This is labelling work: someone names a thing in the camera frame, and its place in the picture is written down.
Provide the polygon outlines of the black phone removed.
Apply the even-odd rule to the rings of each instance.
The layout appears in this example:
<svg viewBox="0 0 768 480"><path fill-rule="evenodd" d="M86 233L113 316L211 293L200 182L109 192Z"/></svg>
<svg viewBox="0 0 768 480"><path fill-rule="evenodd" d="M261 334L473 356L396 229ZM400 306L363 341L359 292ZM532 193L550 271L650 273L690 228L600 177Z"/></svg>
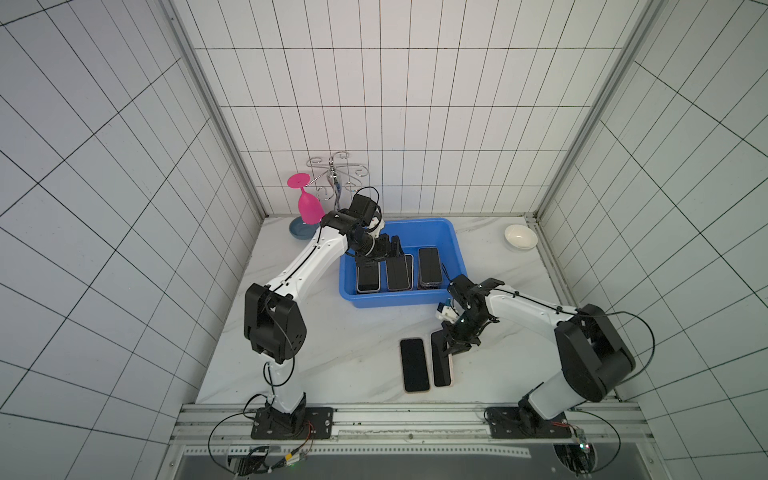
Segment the black phone removed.
<svg viewBox="0 0 768 480"><path fill-rule="evenodd" d="M364 263L357 266L356 292L358 294L378 293L381 289L380 264Z"/></svg>
<svg viewBox="0 0 768 480"><path fill-rule="evenodd" d="M428 391L430 380L423 340L421 338L402 339L400 356L405 391L407 393Z"/></svg>
<svg viewBox="0 0 768 480"><path fill-rule="evenodd" d="M438 388L450 386L453 380L451 355L440 355L441 338L440 330L430 335L433 381Z"/></svg>

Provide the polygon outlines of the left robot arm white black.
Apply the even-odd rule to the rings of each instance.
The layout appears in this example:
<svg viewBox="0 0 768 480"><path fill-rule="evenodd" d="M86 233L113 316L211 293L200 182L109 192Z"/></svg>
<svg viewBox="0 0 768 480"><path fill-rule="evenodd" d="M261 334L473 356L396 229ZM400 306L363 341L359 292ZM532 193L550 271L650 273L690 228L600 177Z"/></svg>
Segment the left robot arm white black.
<svg viewBox="0 0 768 480"><path fill-rule="evenodd" d="M302 296L339 258L351 252L363 263L404 256L400 238L381 231L376 213L330 212L304 250L265 285L252 284L244 296L244 337L264 360L262 375L272 398L255 421L272 431L297 435L304 428L306 393L291 378L307 327Z"/></svg>

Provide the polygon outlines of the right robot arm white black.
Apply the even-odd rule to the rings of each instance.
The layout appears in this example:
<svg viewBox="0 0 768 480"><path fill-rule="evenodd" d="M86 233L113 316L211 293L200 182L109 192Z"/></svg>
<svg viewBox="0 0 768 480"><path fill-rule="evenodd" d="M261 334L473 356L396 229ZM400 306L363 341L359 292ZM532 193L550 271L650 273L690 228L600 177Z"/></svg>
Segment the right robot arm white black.
<svg viewBox="0 0 768 480"><path fill-rule="evenodd" d="M624 382L636 362L601 308L546 304L488 278L474 283L459 275L448 285L450 298L436 309L441 322L430 337L433 380L452 382L454 356L481 343L487 326L513 320L552 341L561 369L526 393L513 407L488 407L484 417L495 438L566 438L565 411L600 402Z"/></svg>

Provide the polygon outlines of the black phone stack top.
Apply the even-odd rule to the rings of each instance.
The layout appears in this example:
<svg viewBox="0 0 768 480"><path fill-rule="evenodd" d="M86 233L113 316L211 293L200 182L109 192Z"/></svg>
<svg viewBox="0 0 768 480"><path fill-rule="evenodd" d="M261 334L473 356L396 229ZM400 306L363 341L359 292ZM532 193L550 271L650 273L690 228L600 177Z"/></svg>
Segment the black phone stack top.
<svg viewBox="0 0 768 480"><path fill-rule="evenodd" d="M409 290L410 280L406 255L401 258L386 260L387 289L391 292Z"/></svg>

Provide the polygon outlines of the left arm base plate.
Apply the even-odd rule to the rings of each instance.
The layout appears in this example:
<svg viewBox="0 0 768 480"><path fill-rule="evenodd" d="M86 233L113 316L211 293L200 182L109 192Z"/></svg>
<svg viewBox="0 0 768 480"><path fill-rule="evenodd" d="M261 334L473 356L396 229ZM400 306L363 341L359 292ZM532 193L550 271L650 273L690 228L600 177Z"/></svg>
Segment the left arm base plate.
<svg viewBox="0 0 768 480"><path fill-rule="evenodd" d="M256 412L250 437L253 440L329 439L334 413L331 407L301 407L294 414L262 407Z"/></svg>

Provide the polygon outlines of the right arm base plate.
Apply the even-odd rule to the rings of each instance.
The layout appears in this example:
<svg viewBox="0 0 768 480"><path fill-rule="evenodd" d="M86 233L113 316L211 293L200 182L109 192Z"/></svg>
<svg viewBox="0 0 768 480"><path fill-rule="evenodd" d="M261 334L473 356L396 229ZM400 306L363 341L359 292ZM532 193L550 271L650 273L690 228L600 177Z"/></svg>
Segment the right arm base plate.
<svg viewBox="0 0 768 480"><path fill-rule="evenodd" d="M516 406L487 407L484 419L494 439L568 439L569 427L554 425L541 419L535 412Z"/></svg>

